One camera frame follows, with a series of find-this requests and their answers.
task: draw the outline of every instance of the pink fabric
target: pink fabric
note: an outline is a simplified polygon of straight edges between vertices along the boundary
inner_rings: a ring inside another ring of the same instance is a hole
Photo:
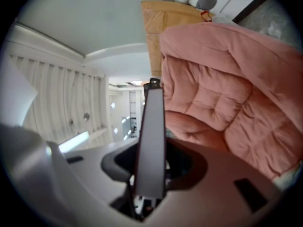
[[[230,151],[273,178],[303,158],[303,56],[240,27],[199,23],[160,35],[167,127]]]

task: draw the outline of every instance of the black slot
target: black slot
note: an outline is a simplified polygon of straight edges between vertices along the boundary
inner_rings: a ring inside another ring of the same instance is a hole
[[[267,204],[267,200],[248,179],[244,178],[234,181],[234,184],[253,213]]]
[[[67,158],[66,161],[68,162],[68,164],[73,164],[76,163],[78,161],[82,161],[83,157],[71,157],[71,158]]]

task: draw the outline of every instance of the ceiling light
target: ceiling light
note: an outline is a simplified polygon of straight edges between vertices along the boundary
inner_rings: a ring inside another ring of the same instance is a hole
[[[84,143],[88,139],[89,139],[89,133],[85,131],[59,145],[59,149],[62,153],[68,152],[71,149],[75,148],[76,146]]]
[[[134,84],[134,85],[141,85],[142,81],[132,81],[132,84]]]

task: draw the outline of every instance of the tufted seat cushion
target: tufted seat cushion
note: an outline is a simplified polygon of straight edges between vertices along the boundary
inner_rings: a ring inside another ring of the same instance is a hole
[[[299,52],[215,23],[171,27],[160,50],[166,126],[178,138],[229,151],[269,178],[303,158]]]

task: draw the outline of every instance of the floor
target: floor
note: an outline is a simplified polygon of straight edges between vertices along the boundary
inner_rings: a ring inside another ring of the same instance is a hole
[[[300,32],[278,0],[265,1],[239,25],[275,37],[303,52]]]

